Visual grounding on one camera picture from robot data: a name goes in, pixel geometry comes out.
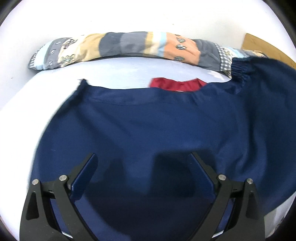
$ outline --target gingham fabric patch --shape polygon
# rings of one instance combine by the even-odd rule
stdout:
[[[229,59],[229,57],[225,54],[224,48],[219,45],[219,44],[215,44],[219,55],[220,55],[220,71],[227,71],[227,70],[231,70],[231,60]]]

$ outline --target red cloth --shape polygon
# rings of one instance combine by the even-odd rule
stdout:
[[[206,84],[206,82],[203,82],[200,79],[179,82],[161,77],[152,79],[150,87],[157,87],[171,91],[197,91]]]

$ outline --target navy blue fabric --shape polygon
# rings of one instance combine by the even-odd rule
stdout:
[[[181,241],[214,200],[188,155],[197,151],[217,173],[252,178],[267,214],[296,191],[296,71],[257,57],[233,59],[231,71],[197,92],[83,80],[46,128],[31,179],[54,180],[94,152],[76,205],[99,240]]]

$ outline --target metal screw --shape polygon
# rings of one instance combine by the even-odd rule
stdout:
[[[67,176],[66,175],[61,175],[60,177],[59,177],[59,180],[60,181],[65,181],[67,179]]]
[[[32,181],[32,184],[33,185],[36,185],[36,184],[38,184],[39,183],[39,180],[38,179],[34,179],[33,181]]]
[[[226,176],[223,175],[223,174],[220,174],[220,175],[218,176],[218,178],[219,178],[221,181],[225,181],[225,180],[226,180]]]
[[[251,179],[251,178],[247,179],[247,183],[252,184],[253,182],[254,182],[253,179]]]

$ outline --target patchwork fabric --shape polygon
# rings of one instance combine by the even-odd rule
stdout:
[[[110,32],[59,38],[48,42],[33,54],[28,67],[36,70],[54,69],[109,56],[166,58],[213,71],[223,71],[231,77],[232,58],[264,55],[166,32]]]

